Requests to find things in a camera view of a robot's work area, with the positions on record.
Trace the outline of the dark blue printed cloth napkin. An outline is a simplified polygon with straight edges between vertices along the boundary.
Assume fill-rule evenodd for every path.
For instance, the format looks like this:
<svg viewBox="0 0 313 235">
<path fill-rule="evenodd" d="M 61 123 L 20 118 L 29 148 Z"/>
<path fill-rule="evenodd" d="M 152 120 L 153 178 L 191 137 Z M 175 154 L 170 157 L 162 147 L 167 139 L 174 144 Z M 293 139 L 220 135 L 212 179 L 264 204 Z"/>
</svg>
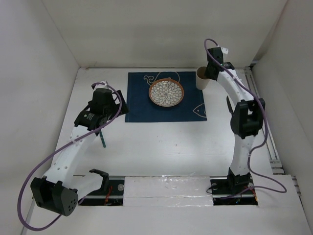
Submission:
<svg viewBox="0 0 313 235">
<path fill-rule="evenodd" d="M 173 107 L 161 107 L 149 98 L 150 86 L 160 79 L 173 79 L 182 85 L 184 97 Z M 196 88 L 194 71 L 128 73 L 126 122 L 207 121 L 203 92 Z"/>
</svg>

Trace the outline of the beige paper cup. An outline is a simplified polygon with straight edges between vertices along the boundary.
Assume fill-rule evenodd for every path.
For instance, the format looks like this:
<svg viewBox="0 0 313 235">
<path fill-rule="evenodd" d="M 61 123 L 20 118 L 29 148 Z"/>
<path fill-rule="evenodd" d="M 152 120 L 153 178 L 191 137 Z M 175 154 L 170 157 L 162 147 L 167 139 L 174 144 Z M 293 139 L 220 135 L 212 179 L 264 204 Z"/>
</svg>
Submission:
<svg viewBox="0 0 313 235">
<path fill-rule="evenodd" d="M 205 76 L 206 67 L 199 67 L 196 70 L 196 88 L 198 90 L 204 90 L 208 83 L 209 79 Z"/>
</svg>

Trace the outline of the floral plate with orange rim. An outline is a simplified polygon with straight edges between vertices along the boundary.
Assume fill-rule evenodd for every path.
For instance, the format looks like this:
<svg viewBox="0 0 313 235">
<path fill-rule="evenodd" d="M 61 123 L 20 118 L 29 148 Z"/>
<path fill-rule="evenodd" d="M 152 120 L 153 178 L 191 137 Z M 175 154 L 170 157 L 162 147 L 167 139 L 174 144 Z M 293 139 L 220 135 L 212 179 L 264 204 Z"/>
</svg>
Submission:
<svg viewBox="0 0 313 235">
<path fill-rule="evenodd" d="M 178 105 L 184 98 L 182 85 L 169 78 L 154 82 L 148 91 L 150 100 L 160 107 L 173 107 Z"/>
</svg>

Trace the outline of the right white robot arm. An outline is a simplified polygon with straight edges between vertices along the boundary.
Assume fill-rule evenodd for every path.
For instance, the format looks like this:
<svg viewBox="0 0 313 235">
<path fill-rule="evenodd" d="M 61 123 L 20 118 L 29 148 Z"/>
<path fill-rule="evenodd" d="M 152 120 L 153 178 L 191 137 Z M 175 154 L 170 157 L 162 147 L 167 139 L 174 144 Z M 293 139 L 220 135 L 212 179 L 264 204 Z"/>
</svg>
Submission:
<svg viewBox="0 0 313 235">
<path fill-rule="evenodd" d="M 238 79 L 230 62 L 224 62 L 221 47 L 206 50 L 208 64 L 205 77 L 217 81 L 227 93 L 227 106 L 231 114 L 230 127 L 235 137 L 233 160 L 225 179 L 211 180 L 211 193 L 216 197 L 237 194 L 251 182 L 248 158 L 255 137 L 263 127 L 265 107 L 263 99 L 257 100 Z"/>
</svg>

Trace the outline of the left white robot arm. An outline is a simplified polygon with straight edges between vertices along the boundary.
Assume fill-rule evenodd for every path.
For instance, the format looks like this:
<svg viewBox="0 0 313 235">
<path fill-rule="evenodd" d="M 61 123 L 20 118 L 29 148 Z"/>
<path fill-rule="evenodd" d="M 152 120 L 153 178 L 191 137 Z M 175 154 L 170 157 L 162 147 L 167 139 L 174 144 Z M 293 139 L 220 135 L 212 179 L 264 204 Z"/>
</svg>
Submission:
<svg viewBox="0 0 313 235">
<path fill-rule="evenodd" d="M 94 89 L 92 100 L 74 121 L 69 146 L 60 151 L 42 178 L 34 178 L 30 184 L 38 207 L 69 216 L 79 200 L 88 194 L 94 191 L 104 194 L 109 190 L 109 175 L 104 171 L 91 169 L 78 180 L 74 179 L 74 173 L 103 126 L 128 111 L 120 90 Z"/>
</svg>

